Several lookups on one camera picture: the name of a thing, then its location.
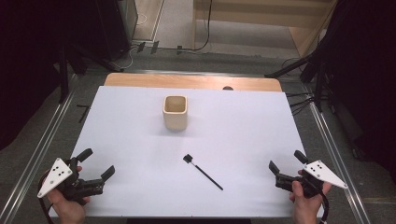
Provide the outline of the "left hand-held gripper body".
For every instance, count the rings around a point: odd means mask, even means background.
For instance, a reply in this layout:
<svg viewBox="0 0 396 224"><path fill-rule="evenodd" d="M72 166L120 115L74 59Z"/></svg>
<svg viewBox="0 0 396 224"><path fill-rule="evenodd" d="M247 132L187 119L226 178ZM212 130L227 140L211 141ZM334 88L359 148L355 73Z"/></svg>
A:
<svg viewBox="0 0 396 224"><path fill-rule="evenodd" d="M85 205L85 197L102 194L105 180L102 177L88 181L81 179L78 163L79 159L77 158L68 161L57 158L41 184L37 197L42 199L50 191L57 189L66 200Z"/></svg>

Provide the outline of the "person's right hand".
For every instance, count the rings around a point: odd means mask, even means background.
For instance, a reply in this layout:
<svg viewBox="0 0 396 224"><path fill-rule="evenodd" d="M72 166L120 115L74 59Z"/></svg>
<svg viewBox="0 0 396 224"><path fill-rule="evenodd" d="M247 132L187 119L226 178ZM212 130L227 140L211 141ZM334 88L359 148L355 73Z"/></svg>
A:
<svg viewBox="0 0 396 224"><path fill-rule="evenodd" d="M294 224L327 224L318 223L317 214L322 205L322 197L316 195L310 199L305 198L304 190L299 181L292 182L290 200L293 202L292 220Z"/></svg>

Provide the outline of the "beige square cup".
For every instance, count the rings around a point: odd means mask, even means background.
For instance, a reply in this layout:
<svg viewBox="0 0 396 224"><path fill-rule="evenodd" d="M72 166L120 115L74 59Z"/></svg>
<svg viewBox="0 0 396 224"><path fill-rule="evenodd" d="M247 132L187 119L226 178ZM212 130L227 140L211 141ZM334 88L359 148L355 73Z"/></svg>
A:
<svg viewBox="0 0 396 224"><path fill-rule="evenodd" d="M188 99L183 95L168 95L163 101L163 120L167 129L182 131L188 125Z"/></svg>

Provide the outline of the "black cabinet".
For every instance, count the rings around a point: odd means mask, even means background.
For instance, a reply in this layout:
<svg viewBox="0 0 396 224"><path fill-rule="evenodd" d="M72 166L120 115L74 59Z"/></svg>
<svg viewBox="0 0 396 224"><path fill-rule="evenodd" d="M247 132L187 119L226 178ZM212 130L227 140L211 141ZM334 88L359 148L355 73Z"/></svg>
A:
<svg viewBox="0 0 396 224"><path fill-rule="evenodd" d="M135 0L95 0L105 37L105 57L111 61L126 53L137 25Z"/></svg>

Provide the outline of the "person's left hand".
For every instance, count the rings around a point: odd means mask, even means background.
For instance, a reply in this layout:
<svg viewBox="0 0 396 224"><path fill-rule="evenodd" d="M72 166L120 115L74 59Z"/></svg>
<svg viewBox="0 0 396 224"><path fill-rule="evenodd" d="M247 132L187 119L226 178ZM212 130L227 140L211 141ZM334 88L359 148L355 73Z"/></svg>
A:
<svg viewBox="0 0 396 224"><path fill-rule="evenodd" d="M84 224L86 209L83 205L66 200L57 189L51 190L47 194L47 199L58 215L60 224Z"/></svg>

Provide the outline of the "black curtain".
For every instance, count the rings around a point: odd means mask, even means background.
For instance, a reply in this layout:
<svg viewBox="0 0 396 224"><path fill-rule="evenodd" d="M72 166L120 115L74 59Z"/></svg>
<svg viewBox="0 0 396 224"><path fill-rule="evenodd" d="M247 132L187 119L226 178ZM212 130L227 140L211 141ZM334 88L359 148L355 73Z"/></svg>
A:
<svg viewBox="0 0 396 224"><path fill-rule="evenodd" d="M396 184L396 0L338 0L325 51L355 148Z"/></svg>
<svg viewBox="0 0 396 224"><path fill-rule="evenodd" d="M87 0L0 0L0 150L60 88L59 51L84 73L80 48L72 42Z"/></svg>

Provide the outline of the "metal floor rail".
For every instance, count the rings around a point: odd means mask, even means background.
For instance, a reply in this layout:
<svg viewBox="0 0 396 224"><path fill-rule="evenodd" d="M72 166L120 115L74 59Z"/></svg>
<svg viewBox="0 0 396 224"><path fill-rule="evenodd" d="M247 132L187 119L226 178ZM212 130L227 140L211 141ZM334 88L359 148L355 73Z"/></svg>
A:
<svg viewBox="0 0 396 224"><path fill-rule="evenodd" d="M70 91L59 103L52 94L0 151L0 224L11 224L73 97Z"/></svg>
<svg viewBox="0 0 396 224"><path fill-rule="evenodd" d="M296 119L308 157L323 160L348 185L348 189L332 187L328 193L328 224L373 224L347 167L349 156L343 158L342 148L325 118L325 111L319 112L313 103L308 103Z"/></svg>

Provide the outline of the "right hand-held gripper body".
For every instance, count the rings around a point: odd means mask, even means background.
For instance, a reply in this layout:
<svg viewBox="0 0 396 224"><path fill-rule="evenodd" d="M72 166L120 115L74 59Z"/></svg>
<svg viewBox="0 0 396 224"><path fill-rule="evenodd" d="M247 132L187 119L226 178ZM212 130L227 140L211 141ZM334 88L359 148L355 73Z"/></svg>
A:
<svg viewBox="0 0 396 224"><path fill-rule="evenodd" d="M300 176L290 176L280 173L275 167L276 187L292 192L292 182L299 181L303 187L305 198L312 198L323 190L323 183L327 182L341 189L347 189L348 185L338 177L322 161L313 161L305 164Z"/></svg>

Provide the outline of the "white table mat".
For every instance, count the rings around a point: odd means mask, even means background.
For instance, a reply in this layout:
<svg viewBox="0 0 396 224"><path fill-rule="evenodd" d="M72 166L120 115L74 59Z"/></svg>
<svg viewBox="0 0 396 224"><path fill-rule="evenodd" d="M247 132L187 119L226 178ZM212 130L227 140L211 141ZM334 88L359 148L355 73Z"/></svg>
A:
<svg viewBox="0 0 396 224"><path fill-rule="evenodd" d="M185 130L164 125L168 95L188 99ZM287 217L289 194L268 165L296 175L304 146L282 92L102 87L74 152L86 148L82 178L115 167L87 204L90 217Z"/></svg>

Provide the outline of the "light wooden platform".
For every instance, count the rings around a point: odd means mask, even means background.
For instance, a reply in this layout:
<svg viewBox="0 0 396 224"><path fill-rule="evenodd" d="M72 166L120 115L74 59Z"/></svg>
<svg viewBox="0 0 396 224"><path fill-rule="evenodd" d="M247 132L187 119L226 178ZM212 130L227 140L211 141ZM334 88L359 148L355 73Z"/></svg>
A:
<svg viewBox="0 0 396 224"><path fill-rule="evenodd" d="M213 21L285 26L301 58L316 45L338 0L193 0L192 33L196 21L211 12Z"/></svg>

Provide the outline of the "black brush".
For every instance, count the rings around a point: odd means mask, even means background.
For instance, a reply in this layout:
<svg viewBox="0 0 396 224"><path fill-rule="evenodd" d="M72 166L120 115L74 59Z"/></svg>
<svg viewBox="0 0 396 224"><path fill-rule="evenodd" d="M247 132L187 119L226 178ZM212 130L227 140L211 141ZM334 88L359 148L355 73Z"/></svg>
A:
<svg viewBox="0 0 396 224"><path fill-rule="evenodd" d="M220 190L223 190L223 187L216 182L210 175L208 175L201 167L199 167L198 165L196 165L193 162L193 157L190 154L187 154L183 157L183 161L185 161L186 163L190 163L192 164L199 172L201 172L207 179L209 179L217 188L219 188Z"/></svg>

